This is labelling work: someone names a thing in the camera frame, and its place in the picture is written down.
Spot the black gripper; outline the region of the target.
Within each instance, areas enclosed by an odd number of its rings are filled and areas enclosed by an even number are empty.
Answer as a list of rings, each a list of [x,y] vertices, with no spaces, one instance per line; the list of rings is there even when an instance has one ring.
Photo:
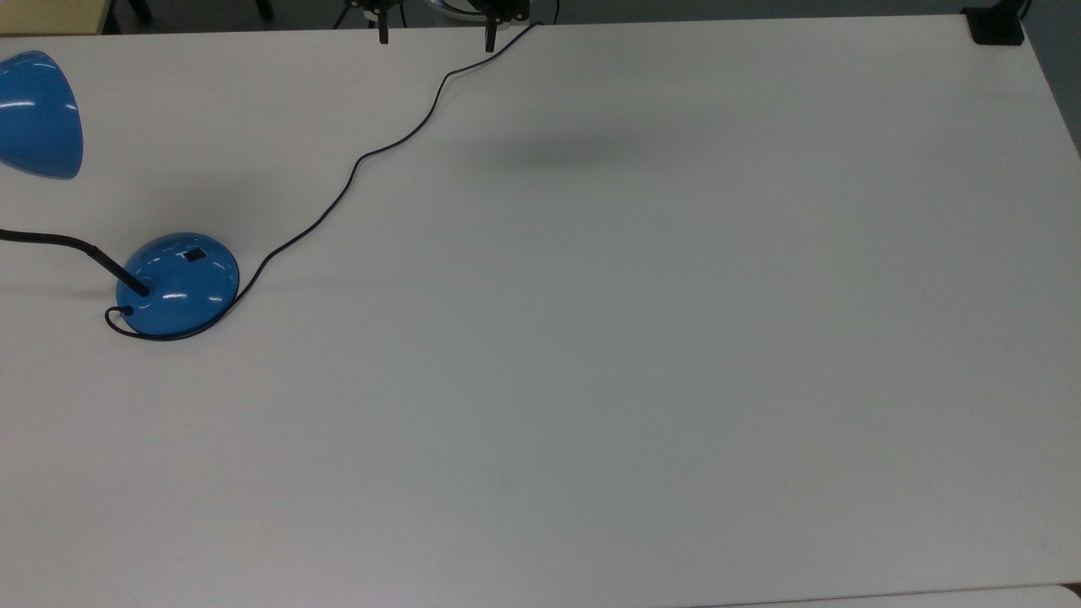
[[[403,1],[343,1],[345,8],[358,8],[373,22],[378,23],[379,42],[389,43],[388,16],[395,5]],[[494,53],[497,47],[499,24],[525,22],[530,16],[530,1],[427,1],[436,10],[448,13],[456,19],[481,19],[484,24],[484,50]]]

